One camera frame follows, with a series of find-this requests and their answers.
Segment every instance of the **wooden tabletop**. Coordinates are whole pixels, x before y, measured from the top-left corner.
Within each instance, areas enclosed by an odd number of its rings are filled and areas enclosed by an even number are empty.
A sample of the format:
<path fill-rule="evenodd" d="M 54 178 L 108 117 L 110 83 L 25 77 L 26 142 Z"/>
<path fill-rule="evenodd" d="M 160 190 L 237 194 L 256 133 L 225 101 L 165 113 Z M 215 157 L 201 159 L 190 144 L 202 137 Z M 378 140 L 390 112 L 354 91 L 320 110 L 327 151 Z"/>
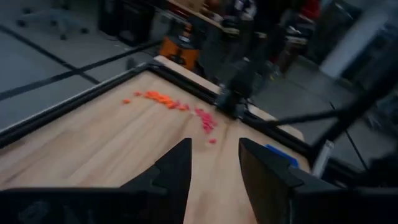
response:
<path fill-rule="evenodd" d="M 215 86 L 177 64 L 167 66 L 208 88 Z M 188 111 L 169 110 L 134 91 L 157 90 L 203 108 L 218 125 L 209 135 Z M 131 103 L 124 105 L 123 99 Z M 253 112 L 267 117 L 265 112 Z M 119 187 L 150 167 L 183 138 L 192 138 L 192 179 L 184 223 L 256 223 L 238 159 L 239 138 L 271 144 L 298 160 L 304 157 L 273 139 L 232 121 L 198 98 L 151 72 L 91 100 L 0 150 L 0 188 Z M 210 138 L 216 144 L 208 143 Z"/>

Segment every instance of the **black metal frame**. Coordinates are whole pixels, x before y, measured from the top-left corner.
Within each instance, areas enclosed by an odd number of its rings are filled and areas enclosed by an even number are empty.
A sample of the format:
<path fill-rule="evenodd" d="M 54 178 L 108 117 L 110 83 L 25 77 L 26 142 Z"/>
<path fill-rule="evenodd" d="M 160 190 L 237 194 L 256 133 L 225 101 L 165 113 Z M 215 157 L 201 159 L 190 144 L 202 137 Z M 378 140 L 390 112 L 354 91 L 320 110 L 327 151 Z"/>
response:
<path fill-rule="evenodd" d="M 391 48 L 391 53 L 387 56 L 394 54 L 394 51 L 398 49 L 398 41 L 394 47 Z M 355 120 L 362 116 L 372 104 L 383 95 L 387 94 L 395 86 L 398 81 L 398 75 L 395 72 L 398 70 L 397 67 L 391 67 L 393 65 L 393 60 L 386 60 L 386 57 L 380 59 L 381 63 L 385 65 L 385 71 L 381 71 L 384 75 L 380 80 L 371 88 L 364 96 L 358 98 L 353 104 L 349 105 L 342 110 L 327 111 L 324 113 L 311 114 L 305 116 L 298 116 L 294 118 L 281 119 L 279 121 L 264 121 L 258 116 L 252 114 L 249 110 L 246 110 L 244 117 L 241 121 L 246 125 L 260 131 L 261 133 L 269 136 L 272 139 L 280 142 L 286 147 L 293 151 L 296 151 L 306 157 L 310 166 L 312 167 L 315 159 L 320 152 L 320 149 L 324 145 L 326 140 L 334 141 L 338 136 L 343 133 Z M 36 129 L 48 124 L 49 122 L 67 114 L 71 110 L 83 105 L 84 103 L 102 95 L 108 90 L 134 78 L 136 75 L 140 74 L 144 70 L 151 71 L 158 75 L 159 77 L 167 80 L 179 88 L 189 92 L 190 94 L 198 97 L 206 103 L 211 105 L 214 104 L 217 93 L 197 84 L 196 82 L 190 80 L 189 78 L 179 74 L 178 72 L 164 66 L 160 62 L 153 60 L 146 63 L 140 67 L 130 70 L 126 73 L 120 74 L 119 76 L 110 79 L 104 83 L 96 85 L 92 89 L 89 89 L 67 101 L 64 101 L 52 108 L 47 109 L 27 120 L 21 121 L 3 131 L 0 132 L 0 148 L 22 138 L 26 134 L 35 131 Z M 300 139 L 292 136 L 291 134 L 278 128 L 280 125 L 292 124 L 292 123 L 302 123 L 307 121 L 315 121 L 318 119 L 326 119 L 337 117 L 338 122 L 334 124 L 323 136 L 321 136 L 318 141 L 309 145 Z"/>

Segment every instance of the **gray floor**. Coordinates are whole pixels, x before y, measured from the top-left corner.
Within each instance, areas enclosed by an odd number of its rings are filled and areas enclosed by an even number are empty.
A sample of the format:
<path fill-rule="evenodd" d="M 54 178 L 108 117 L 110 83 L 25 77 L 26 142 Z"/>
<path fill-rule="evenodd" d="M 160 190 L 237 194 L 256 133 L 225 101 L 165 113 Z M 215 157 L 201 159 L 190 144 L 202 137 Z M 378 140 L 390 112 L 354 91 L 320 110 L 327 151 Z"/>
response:
<path fill-rule="evenodd" d="M 93 62 L 123 53 L 131 47 L 99 33 L 95 29 L 96 1 L 72 1 L 72 13 L 86 22 L 91 32 L 86 35 L 72 32 L 67 41 L 58 38 L 53 27 L 46 23 L 29 24 L 27 28 L 15 25 L 15 19 L 20 13 L 20 6 L 32 5 L 34 0 L 20 0 L 9 2 L 0 0 L 0 24 L 20 35 L 30 39 L 35 44 L 48 50 L 74 67 L 82 67 Z M 47 1 L 35 3 L 37 9 L 48 7 Z M 153 26 L 152 39 L 159 39 L 167 26 L 157 18 Z M 0 32 L 0 96 L 7 90 L 24 86 L 32 82 L 44 80 L 54 75 L 67 72 L 68 69 L 38 53 L 31 47 Z M 151 56 L 145 52 L 128 57 L 137 62 L 145 62 Z M 86 72 L 86 74 L 105 81 L 125 69 L 126 58 L 122 58 Z M 28 118 L 41 110 L 55 105 L 77 93 L 93 86 L 87 80 L 74 75 L 62 81 L 45 85 L 21 95 L 0 101 L 0 129 Z M 352 102 L 357 96 L 330 80 L 313 66 L 303 60 L 298 60 L 289 70 L 287 79 L 270 82 L 255 97 L 258 107 L 266 110 L 277 118 L 314 113 L 330 110 L 332 103 L 339 108 Z M 304 133 L 306 142 L 312 143 L 319 137 L 334 120 L 317 121 L 314 123 L 297 124 L 296 128 Z M 372 158 L 377 158 L 394 150 L 396 139 L 369 129 L 359 120 L 348 130 L 358 150 L 369 164 Z M 363 170 L 353 145 L 346 134 L 335 142 L 333 157 Z"/>

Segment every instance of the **metal rod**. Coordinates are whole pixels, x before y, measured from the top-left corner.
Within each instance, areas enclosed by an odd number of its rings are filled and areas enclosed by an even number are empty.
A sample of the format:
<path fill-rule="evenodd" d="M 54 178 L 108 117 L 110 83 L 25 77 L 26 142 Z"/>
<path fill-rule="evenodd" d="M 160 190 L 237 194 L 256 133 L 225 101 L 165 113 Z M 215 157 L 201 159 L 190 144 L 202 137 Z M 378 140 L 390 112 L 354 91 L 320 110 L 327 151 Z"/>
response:
<path fill-rule="evenodd" d="M 331 111 L 322 111 L 315 114 L 308 114 L 308 115 L 301 115 L 301 116 L 294 116 L 290 118 L 284 118 L 275 121 L 266 121 L 265 124 L 269 125 L 285 125 L 285 124 L 296 124 L 296 123 L 304 123 L 309 121 L 317 121 L 320 119 L 327 119 L 327 118 L 335 118 L 340 117 L 346 110 L 331 110 Z"/>
<path fill-rule="evenodd" d="M 349 105 L 346 113 L 340 116 L 339 121 L 312 145 L 313 152 L 310 153 L 311 159 L 315 159 L 318 156 L 320 149 L 327 140 L 335 141 L 358 118 L 362 117 L 378 99 L 387 95 L 395 87 L 398 82 L 396 52 L 398 52 L 398 39 L 394 41 L 384 55 L 375 60 L 373 66 L 369 70 L 365 71 L 369 73 L 379 73 L 380 78 L 366 93 Z"/>

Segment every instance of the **black cable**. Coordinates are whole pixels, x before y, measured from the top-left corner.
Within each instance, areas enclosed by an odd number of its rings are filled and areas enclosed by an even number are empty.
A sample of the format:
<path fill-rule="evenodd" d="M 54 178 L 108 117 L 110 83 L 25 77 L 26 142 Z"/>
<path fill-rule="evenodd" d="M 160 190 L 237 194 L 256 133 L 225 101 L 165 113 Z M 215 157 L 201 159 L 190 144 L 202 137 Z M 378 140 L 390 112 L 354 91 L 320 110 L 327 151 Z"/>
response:
<path fill-rule="evenodd" d="M 329 102 L 329 104 L 330 104 L 330 106 L 331 106 L 334 110 L 336 109 L 335 106 L 333 105 L 333 103 Z M 353 146 L 356 155 L 359 157 L 359 160 L 361 161 L 362 166 L 365 168 L 366 172 L 368 172 L 368 171 L 369 171 L 369 168 L 368 168 L 368 166 L 366 165 L 365 160 L 364 160 L 363 157 L 361 156 L 361 153 L 359 153 L 359 150 L 358 150 L 358 148 L 356 147 L 356 145 L 355 145 L 355 143 L 354 143 L 354 141 L 353 141 L 353 138 L 349 135 L 348 130 L 345 130 L 345 133 L 346 133 L 346 135 L 347 135 L 347 138 L 348 138 L 349 142 L 350 142 L 351 145 Z"/>

